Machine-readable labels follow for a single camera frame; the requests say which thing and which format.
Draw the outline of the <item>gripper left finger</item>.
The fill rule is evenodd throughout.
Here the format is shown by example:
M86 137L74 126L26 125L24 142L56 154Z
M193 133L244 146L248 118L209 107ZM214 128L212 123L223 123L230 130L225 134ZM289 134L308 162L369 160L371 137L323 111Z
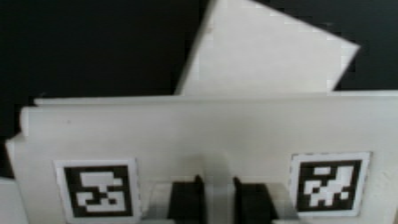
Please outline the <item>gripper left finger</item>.
M205 224L204 181L156 183L140 224Z

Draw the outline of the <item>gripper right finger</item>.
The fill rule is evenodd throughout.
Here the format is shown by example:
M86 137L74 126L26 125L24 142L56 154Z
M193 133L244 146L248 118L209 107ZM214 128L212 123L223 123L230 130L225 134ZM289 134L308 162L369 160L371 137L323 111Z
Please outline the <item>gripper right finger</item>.
M280 183L234 183L234 224L285 224L299 218Z

